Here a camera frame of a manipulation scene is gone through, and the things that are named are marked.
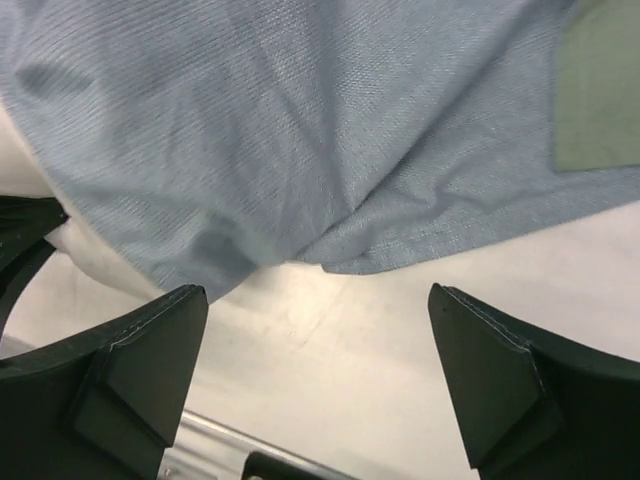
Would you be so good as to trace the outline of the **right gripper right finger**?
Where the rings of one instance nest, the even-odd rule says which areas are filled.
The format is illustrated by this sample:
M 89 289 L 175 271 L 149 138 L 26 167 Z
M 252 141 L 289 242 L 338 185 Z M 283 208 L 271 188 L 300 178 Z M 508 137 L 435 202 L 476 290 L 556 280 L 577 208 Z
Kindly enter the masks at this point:
M 466 455 L 483 479 L 639 476 L 639 364 L 448 286 L 428 299 Z

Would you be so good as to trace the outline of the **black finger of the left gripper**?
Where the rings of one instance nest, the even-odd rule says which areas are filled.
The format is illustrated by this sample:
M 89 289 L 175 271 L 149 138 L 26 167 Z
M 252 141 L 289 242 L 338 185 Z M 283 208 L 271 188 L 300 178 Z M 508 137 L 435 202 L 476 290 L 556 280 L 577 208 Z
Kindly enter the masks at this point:
M 45 237 L 66 220 L 53 198 L 1 197 L 1 333 L 22 291 L 55 251 Z

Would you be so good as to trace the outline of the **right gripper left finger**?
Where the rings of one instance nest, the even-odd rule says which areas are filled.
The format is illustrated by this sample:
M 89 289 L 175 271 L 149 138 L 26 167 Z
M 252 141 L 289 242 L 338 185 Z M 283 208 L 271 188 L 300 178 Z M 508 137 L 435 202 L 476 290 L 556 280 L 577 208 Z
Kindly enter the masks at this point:
M 154 479 L 177 429 L 208 304 L 183 286 L 1 362 L 4 479 Z

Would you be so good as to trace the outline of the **white pillow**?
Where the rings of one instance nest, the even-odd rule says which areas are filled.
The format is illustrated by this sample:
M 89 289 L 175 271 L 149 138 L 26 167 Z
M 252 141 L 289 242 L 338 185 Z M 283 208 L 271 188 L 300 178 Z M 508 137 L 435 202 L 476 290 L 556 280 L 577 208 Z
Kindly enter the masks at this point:
M 1 102 L 1 194 L 11 200 L 55 199 L 68 219 L 45 236 L 53 255 L 27 282 L 9 309 L 8 339 L 3 353 L 43 346 L 128 313 L 167 293 L 115 251 L 78 209 L 68 188 L 42 160 L 44 151 L 31 141 Z

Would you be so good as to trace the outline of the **blue pillowcase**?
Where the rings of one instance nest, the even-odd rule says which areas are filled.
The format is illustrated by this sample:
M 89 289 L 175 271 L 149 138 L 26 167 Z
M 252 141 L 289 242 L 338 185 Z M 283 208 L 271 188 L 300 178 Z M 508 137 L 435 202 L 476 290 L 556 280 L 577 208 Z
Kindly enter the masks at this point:
M 5 1 L 1 102 L 86 221 L 215 301 L 639 198 L 617 1 Z

